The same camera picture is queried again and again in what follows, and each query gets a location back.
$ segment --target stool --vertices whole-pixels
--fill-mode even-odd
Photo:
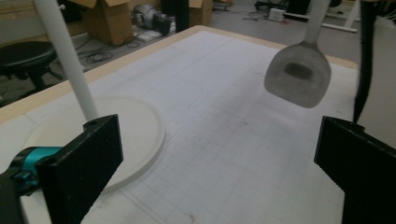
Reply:
[[[35,89],[25,93],[23,98],[48,87],[42,79],[42,76],[47,73],[63,79],[62,76],[50,70],[50,63],[56,58],[55,49],[50,42],[28,41],[8,45],[0,48],[0,76],[11,78],[11,75],[15,75],[20,80],[29,77]]]

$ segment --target cardboard box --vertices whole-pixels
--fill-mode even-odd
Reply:
[[[134,35],[130,0],[69,0],[81,6],[80,12],[90,37],[106,44],[122,45]]]
[[[213,0],[190,0],[190,27],[208,25],[212,19]]]

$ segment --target white disc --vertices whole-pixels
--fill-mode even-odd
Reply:
[[[145,101],[132,97],[95,100],[99,116],[118,114],[124,160],[103,193],[119,189],[142,175],[157,159],[165,137],[159,111]],[[42,122],[25,147],[63,147],[83,132],[87,120],[78,105]]]

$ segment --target cable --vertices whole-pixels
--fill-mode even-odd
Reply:
[[[87,41],[85,41],[82,45],[80,45],[78,48],[76,48],[76,50],[81,49],[82,47],[84,47],[86,44],[88,44],[88,42],[90,42],[92,40],[92,37],[88,38]]]
[[[99,63],[102,61],[106,61],[108,59],[111,59],[113,57],[113,54],[110,52],[107,52],[110,49],[117,49],[121,46],[109,46],[108,44],[104,44],[102,47],[99,49],[94,49],[94,50],[83,50],[78,53],[78,55],[84,55],[86,56],[79,58],[80,60],[85,59],[85,62],[87,63]]]
[[[247,14],[249,18],[244,18],[243,20],[254,20],[254,21],[259,21],[259,20],[265,20],[268,18],[269,14],[267,11],[256,11],[256,12],[250,12]]]
[[[135,41],[136,41],[136,39],[137,39],[138,36],[144,35],[144,34],[146,34],[146,32],[148,32],[148,31],[150,31],[150,30],[143,31],[143,32],[141,32],[140,34],[135,35],[130,41],[128,41],[128,42],[126,43],[126,47],[127,47],[127,48],[130,48],[130,49],[134,49],[134,48],[140,47],[140,43],[135,42]]]

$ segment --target black pole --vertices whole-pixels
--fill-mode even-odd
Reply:
[[[361,69],[358,93],[355,98],[353,121],[358,122],[369,95],[373,74],[373,43],[376,2],[361,0]]]
[[[176,0],[176,32],[181,32],[190,27],[189,0]]]

